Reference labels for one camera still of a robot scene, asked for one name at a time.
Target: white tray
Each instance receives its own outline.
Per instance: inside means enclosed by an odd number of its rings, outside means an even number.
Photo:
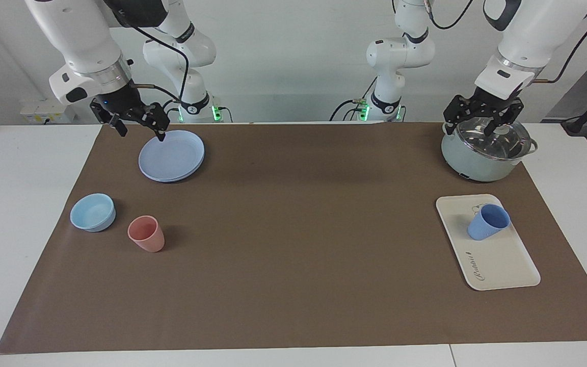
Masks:
[[[511,225],[492,237],[475,241],[468,235],[470,221],[485,204],[501,206],[493,195],[436,200],[436,209],[468,285],[476,291],[538,285],[540,274],[513,227],[513,213],[510,213]]]

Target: cup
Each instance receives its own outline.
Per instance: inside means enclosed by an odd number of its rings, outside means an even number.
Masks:
[[[152,216],[135,218],[128,226],[128,238],[149,252],[158,252],[165,246],[165,234]]]
[[[468,226],[471,239],[482,241],[511,225],[511,218],[503,207],[486,204]]]

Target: light blue bowl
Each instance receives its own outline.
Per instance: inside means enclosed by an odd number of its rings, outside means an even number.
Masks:
[[[108,195],[92,194],[74,205],[69,219],[76,228],[87,232],[101,232],[110,227],[116,216],[115,204]]]

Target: white table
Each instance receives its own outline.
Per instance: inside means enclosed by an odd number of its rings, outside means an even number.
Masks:
[[[587,271],[587,142],[558,125],[526,127],[541,144],[526,167]],[[0,337],[100,128],[0,127]],[[587,342],[0,356],[0,365],[147,364],[579,366]]]

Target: stacked plates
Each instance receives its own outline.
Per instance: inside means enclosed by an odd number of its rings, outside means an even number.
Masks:
[[[140,171],[158,182],[176,182],[201,167],[205,146],[198,135],[185,130],[165,133],[165,141],[149,140],[140,152]]]

